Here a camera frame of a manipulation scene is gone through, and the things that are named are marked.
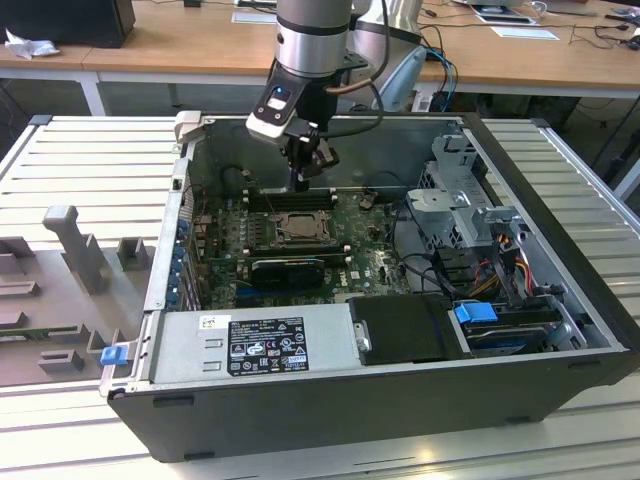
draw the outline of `black computer tower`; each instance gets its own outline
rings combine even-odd
[[[0,1],[4,29],[30,40],[119,48],[135,23],[131,0]]]

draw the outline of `cable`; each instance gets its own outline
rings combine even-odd
[[[376,85],[374,83],[369,83],[368,85],[369,85],[369,88],[371,89],[371,91],[373,92],[373,96],[376,99],[376,104],[377,104],[377,107],[378,107],[378,116],[377,116],[377,118],[373,122],[368,123],[368,124],[364,125],[363,127],[354,128],[352,130],[343,130],[342,132],[340,132],[340,131],[338,131],[338,132],[318,132],[318,133],[316,133],[318,138],[328,139],[328,138],[351,137],[353,135],[359,135],[361,133],[368,132],[369,130],[373,130],[378,125],[380,125],[380,123],[382,123],[382,119],[384,118],[384,105],[382,103],[382,97],[380,97],[380,92],[378,91],[378,87],[376,87]]]
[[[369,84],[375,82],[380,75],[384,72],[389,64],[389,58],[391,56],[391,27],[389,26],[389,10],[387,8],[387,0],[382,0],[382,18],[384,22],[384,57],[382,63],[378,67],[373,75],[365,80],[361,80],[352,85],[345,85],[344,87],[328,87],[325,92],[329,95],[344,95],[346,93],[355,92]]]
[[[440,42],[440,51],[442,52],[441,54],[433,50],[433,48],[429,46],[429,41],[423,33],[423,30],[427,28],[433,28],[436,31],[436,34],[438,35],[438,41]],[[449,108],[449,105],[451,104],[451,100],[453,99],[453,94],[455,93],[456,87],[458,86],[458,67],[456,67],[456,65],[451,60],[447,59],[447,54],[444,49],[444,43],[442,41],[442,33],[440,32],[440,29],[438,27],[434,25],[424,25],[420,27],[420,34],[427,44],[428,51],[431,52],[434,57],[440,60],[440,64],[444,69],[444,79],[442,80],[442,84],[440,84],[440,86],[438,87],[436,95],[444,90],[444,86],[447,83],[449,84],[449,93],[447,94],[447,98],[441,108],[442,112],[446,112]]]
[[[597,31],[597,28],[598,27],[593,27],[594,32]],[[609,42],[607,42],[606,39],[605,39],[606,45],[598,45],[593,40],[589,40],[588,38],[585,38],[585,37],[583,37],[581,35],[578,35],[576,33],[576,27],[574,26],[571,29],[571,36],[569,37],[569,45],[571,45],[572,43],[575,43],[575,42],[587,42],[592,47],[599,48],[600,50],[611,50],[612,48],[615,47],[615,45],[612,45]]]
[[[609,138],[607,138],[607,141],[604,142],[604,145],[602,145],[602,148],[600,149],[600,151],[598,151],[596,158],[593,160],[591,165],[589,165],[591,169],[594,169],[596,167],[596,164],[600,160],[600,157],[602,157],[602,154],[607,149],[607,147],[611,144],[615,136],[618,134],[618,132],[622,128],[622,125],[624,125],[624,123],[628,120],[628,118],[631,116],[633,111],[636,109],[636,107],[638,106],[638,103],[640,103],[640,95],[638,95],[638,98],[636,98],[636,100],[633,102],[633,105],[631,105],[631,108],[629,109],[627,114],[622,118],[622,120],[620,121],[618,126],[615,128],[615,130],[611,132],[611,135],[609,135]]]

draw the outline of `wooden desk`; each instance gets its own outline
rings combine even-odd
[[[232,23],[237,9],[134,2],[136,25],[123,48],[94,48],[86,70],[266,76],[275,26]]]
[[[433,6],[438,14],[421,23],[441,25],[447,57],[459,72],[457,90],[477,93],[634,98],[640,93],[640,53],[624,47],[600,50],[586,42],[569,44],[570,27],[553,25],[617,25],[602,17],[548,16],[541,23],[559,41],[499,37],[462,6]],[[602,15],[615,4],[590,0]],[[204,4],[184,8],[182,2],[134,1],[136,26],[121,49],[62,46],[62,54],[26,61],[0,53],[0,77],[78,81],[93,115],[105,115],[100,82],[264,85],[274,54],[273,25],[231,22],[232,6]],[[478,27],[452,25],[479,24]],[[433,29],[426,29],[437,45]],[[606,31],[613,36],[629,32]],[[597,41],[593,30],[579,34]],[[442,67],[425,65],[417,89],[428,95],[442,81]]]
[[[607,20],[614,4],[591,0],[589,8],[598,10],[600,17],[575,15],[546,15],[540,24],[560,40],[529,40],[501,38],[474,15],[444,18],[470,11],[468,7],[432,7],[438,18],[420,17],[420,23],[443,25],[482,25],[478,27],[441,26],[447,58],[456,64],[460,74],[460,89],[473,88],[473,84],[494,87],[555,87],[559,89],[629,90],[631,97],[640,93],[640,53],[626,47],[615,46],[611,50],[598,49],[585,41],[569,44],[572,28],[569,25],[616,26],[620,22]],[[531,15],[531,9],[521,9]],[[433,29],[425,29],[432,45],[438,45]],[[576,33],[600,45],[593,29],[577,29]],[[628,38],[629,31],[615,29],[600,31],[601,35]],[[441,79],[439,65],[426,66],[422,81]]]
[[[0,68],[82,70],[82,61],[90,51],[91,47],[69,45],[62,47],[58,55],[27,60],[16,57],[7,48],[0,48]]]

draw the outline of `black cable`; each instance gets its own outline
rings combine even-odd
[[[609,135],[609,138],[607,138],[607,141],[604,142],[604,145],[602,145],[602,148],[600,149],[600,151],[596,155],[596,158],[593,160],[591,165],[589,165],[589,167],[591,167],[591,169],[594,169],[596,167],[596,164],[600,160],[600,157],[602,157],[602,154],[604,153],[604,151],[607,149],[607,147],[611,144],[611,142],[613,141],[615,136],[618,134],[618,132],[622,128],[622,125],[624,125],[624,123],[629,119],[629,117],[631,116],[633,111],[638,106],[638,103],[640,103],[640,95],[638,95],[638,98],[636,98],[636,100],[633,102],[633,105],[631,105],[631,108],[629,109],[627,114],[622,118],[622,120],[620,121],[618,126],[615,128],[615,130],[613,132],[611,132],[611,135]]]
[[[380,92],[378,91],[378,87],[375,84],[370,83],[369,88],[373,92],[373,96],[376,99],[377,107],[378,107],[378,117],[371,123],[368,123],[362,127],[354,128],[352,130],[343,130],[342,132],[318,132],[316,135],[319,138],[340,138],[340,137],[351,137],[353,135],[359,135],[364,132],[368,132],[369,130],[373,130],[380,123],[382,123],[382,119],[384,118],[384,105],[382,103],[382,97],[380,96]]]
[[[593,31],[594,32],[596,32],[597,29],[598,29],[598,27],[593,27]],[[582,35],[578,35],[576,33],[576,27],[574,26],[571,29],[571,36],[569,37],[569,45],[571,45],[572,43],[575,43],[575,42],[587,42],[592,47],[599,48],[600,50],[611,50],[612,48],[615,47],[615,45],[612,45],[607,40],[605,40],[606,45],[598,45],[593,40],[589,40],[588,38],[585,38]]]

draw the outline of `blue latch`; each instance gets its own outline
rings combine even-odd
[[[128,348],[126,345],[114,345],[102,349],[100,363],[102,365],[126,365]]]
[[[460,323],[496,322],[498,320],[498,316],[490,303],[463,303],[456,307],[454,312]]]

